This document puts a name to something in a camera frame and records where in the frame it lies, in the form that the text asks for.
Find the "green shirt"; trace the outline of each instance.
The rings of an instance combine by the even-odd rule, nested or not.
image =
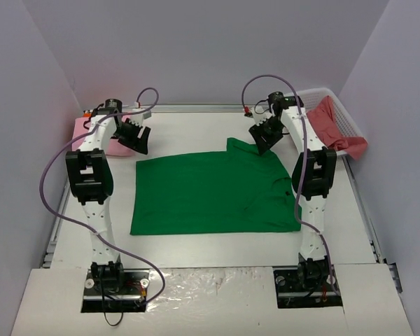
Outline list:
[[[272,151],[229,138],[225,152],[137,162],[131,235],[298,231],[294,202]]]

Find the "red cloth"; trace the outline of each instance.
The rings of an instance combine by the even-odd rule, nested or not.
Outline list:
[[[361,136],[343,136],[336,126],[336,113],[333,99],[327,96],[319,105],[307,113],[318,138],[329,148],[336,151],[346,151],[357,160],[367,148],[367,141]]]

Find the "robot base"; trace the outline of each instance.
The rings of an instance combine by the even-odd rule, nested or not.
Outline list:
[[[81,313],[141,313],[146,311],[147,287],[149,285],[149,271],[125,269],[123,273],[123,287],[118,291],[104,288],[104,301],[101,287],[87,273],[83,293],[83,307]]]
[[[297,267],[274,268],[275,291],[279,309],[342,307],[342,298],[336,295],[327,278],[317,285],[305,288],[298,275]]]

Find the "white table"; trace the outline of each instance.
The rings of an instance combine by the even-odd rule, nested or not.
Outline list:
[[[162,296],[111,328],[80,313],[85,269],[35,269],[12,336],[412,336],[386,265],[336,271],[343,307],[277,309],[271,267],[165,269]],[[159,286],[152,274],[150,292]]]
[[[130,225],[135,199],[135,164],[137,160],[166,155],[204,151],[224,151],[228,137],[253,144],[248,132],[252,119],[241,113],[155,113],[146,121],[152,128],[149,155],[110,158],[114,193],[111,219],[116,244],[159,267],[248,267],[296,265],[301,234],[237,233],[131,236]],[[298,158],[289,136],[275,147],[283,165],[292,174]],[[64,214],[86,220],[74,197],[69,197]],[[335,264],[374,263],[372,249],[358,210],[353,190],[342,160],[338,160],[335,182],[325,211],[325,236]],[[90,267],[89,232],[63,222],[52,268],[87,269]],[[127,268],[145,267],[137,260],[122,256]]]
[[[150,155],[109,160],[115,182],[111,217],[116,243],[153,261],[167,278],[164,293],[146,313],[126,314],[117,328],[107,326],[102,314],[80,313],[90,238],[83,228],[63,223],[52,267],[31,272],[13,336],[411,336],[389,269],[375,263],[341,160],[326,207],[325,235],[343,307],[277,309],[271,266],[297,264],[300,233],[129,235],[136,160],[223,151],[228,137],[252,143],[247,132],[251,123],[239,113],[155,114],[146,123],[153,128]],[[285,137],[274,151],[291,173],[297,160],[292,141]],[[65,214],[85,220],[73,197]],[[124,256],[122,261],[126,268],[145,267]],[[159,288],[159,276],[151,272],[148,294]],[[111,322],[119,317],[109,315]]]

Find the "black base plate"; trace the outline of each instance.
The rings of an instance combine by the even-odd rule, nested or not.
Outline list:
[[[144,301],[146,299],[146,290],[142,291],[140,286],[129,284],[137,284],[142,279],[148,279],[149,272],[125,270],[124,287],[117,293],[111,293],[104,289],[106,296],[104,297],[104,308],[102,302],[102,294],[99,286],[93,288],[84,288],[83,307],[81,313],[140,313],[146,311]],[[87,273],[86,280],[92,278],[90,272]]]
[[[342,307],[342,298],[333,292],[326,281],[322,283],[322,288],[317,288],[309,297],[305,297],[309,289],[303,288],[300,283],[296,267],[275,268],[274,280],[277,307],[280,309]],[[323,289],[326,289],[325,297],[322,297]]]

